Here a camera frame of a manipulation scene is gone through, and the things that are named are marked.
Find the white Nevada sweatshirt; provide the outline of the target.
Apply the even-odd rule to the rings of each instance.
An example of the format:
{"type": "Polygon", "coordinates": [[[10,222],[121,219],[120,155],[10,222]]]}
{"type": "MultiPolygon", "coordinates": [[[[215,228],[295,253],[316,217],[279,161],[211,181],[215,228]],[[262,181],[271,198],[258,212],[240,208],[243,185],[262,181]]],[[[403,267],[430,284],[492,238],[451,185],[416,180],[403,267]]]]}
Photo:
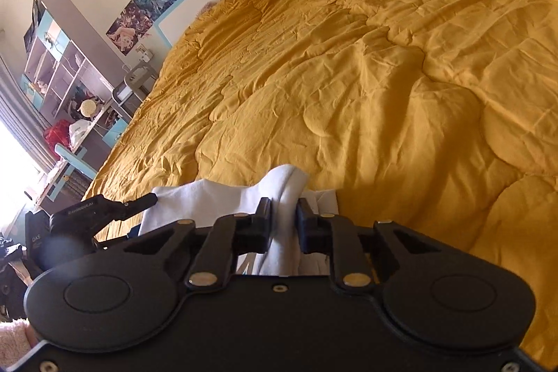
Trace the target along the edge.
{"type": "Polygon", "coordinates": [[[156,204],[142,217],[139,233],[146,234],[182,219],[199,228],[211,227],[224,215],[254,213],[260,199],[271,199],[271,245],[263,254],[238,259],[239,274],[260,276],[320,276],[329,273],[329,260],[321,253],[301,252],[295,229],[299,199],[307,199],[316,214],[339,212],[334,189],[307,189],[308,175],[291,164],[269,170],[252,186],[227,186],[200,179],[178,187],[155,187],[156,204]]]}

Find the light blue desk chair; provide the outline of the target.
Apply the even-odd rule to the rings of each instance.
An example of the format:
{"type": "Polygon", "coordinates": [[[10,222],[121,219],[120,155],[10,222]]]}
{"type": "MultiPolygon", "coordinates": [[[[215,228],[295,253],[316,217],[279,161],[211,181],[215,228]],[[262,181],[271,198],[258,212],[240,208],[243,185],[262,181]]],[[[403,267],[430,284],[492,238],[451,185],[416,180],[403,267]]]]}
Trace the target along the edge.
{"type": "Polygon", "coordinates": [[[84,156],[87,153],[85,147],[81,147],[77,154],[75,154],[64,145],[57,143],[55,145],[55,152],[88,179],[94,179],[97,176],[97,171],[84,160],[84,156]]]}

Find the red bag on desk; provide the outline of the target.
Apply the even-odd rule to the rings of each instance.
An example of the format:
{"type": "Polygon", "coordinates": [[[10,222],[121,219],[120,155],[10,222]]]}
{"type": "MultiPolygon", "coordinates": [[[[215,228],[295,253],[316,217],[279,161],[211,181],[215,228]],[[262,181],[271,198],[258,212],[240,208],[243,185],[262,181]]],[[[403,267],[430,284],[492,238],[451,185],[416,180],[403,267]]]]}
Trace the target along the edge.
{"type": "Polygon", "coordinates": [[[48,146],[48,149],[57,159],[60,157],[55,149],[57,144],[61,144],[66,148],[71,146],[69,133],[70,124],[71,123],[69,121],[61,119],[57,121],[54,126],[47,128],[43,133],[43,138],[48,146]]]}

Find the grey window curtain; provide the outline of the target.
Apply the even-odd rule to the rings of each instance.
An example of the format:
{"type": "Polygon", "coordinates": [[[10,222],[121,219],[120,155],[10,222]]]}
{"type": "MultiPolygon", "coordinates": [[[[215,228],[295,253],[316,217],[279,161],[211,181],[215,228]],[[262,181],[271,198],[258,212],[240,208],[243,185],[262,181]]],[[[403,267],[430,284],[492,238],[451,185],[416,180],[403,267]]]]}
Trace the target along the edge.
{"type": "Polygon", "coordinates": [[[48,123],[25,96],[4,59],[1,59],[0,90],[1,121],[37,166],[48,173],[57,162],[44,140],[48,123]]]}

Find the grey blue shelf desk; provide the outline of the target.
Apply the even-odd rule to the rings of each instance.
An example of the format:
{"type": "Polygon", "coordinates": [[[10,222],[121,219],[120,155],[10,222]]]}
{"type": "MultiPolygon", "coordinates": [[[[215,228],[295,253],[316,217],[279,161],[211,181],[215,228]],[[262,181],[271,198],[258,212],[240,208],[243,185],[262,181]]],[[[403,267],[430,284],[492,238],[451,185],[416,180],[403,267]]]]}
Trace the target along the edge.
{"type": "Polygon", "coordinates": [[[42,0],[40,7],[43,16],[30,43],[22,87],[51,127],[81,120],[85,99],[97,102],[88,128],[70,146],[97,171],[112,148],[105,137],[113,89],[126,75],[124,62],[71,0],[42,0]]]}

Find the grey bedside cart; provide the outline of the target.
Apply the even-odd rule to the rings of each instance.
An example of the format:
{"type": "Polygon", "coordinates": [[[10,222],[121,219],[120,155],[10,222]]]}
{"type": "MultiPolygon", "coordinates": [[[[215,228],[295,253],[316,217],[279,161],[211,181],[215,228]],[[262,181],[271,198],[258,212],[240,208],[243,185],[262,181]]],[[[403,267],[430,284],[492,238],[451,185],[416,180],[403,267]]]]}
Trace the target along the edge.
{"type": "Polygon", "coordinates": [[[131,116],[146,100],[158,76],[149,63],[138,63],[126,72],[122,82],[113,89],[113,102],[131,116]]]}

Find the mustard yellow quilt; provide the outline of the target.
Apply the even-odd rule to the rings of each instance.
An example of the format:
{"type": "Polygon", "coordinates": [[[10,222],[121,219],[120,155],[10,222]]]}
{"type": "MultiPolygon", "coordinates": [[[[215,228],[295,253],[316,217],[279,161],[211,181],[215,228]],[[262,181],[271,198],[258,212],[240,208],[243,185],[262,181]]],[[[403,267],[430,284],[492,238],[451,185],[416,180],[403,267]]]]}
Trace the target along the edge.
{"type": "Polygon", "coordinates": [[[170,50],[89,187],[133,199],[291,164],[534,290],[557,364],[557,0],[221,0],[170,50]]]}

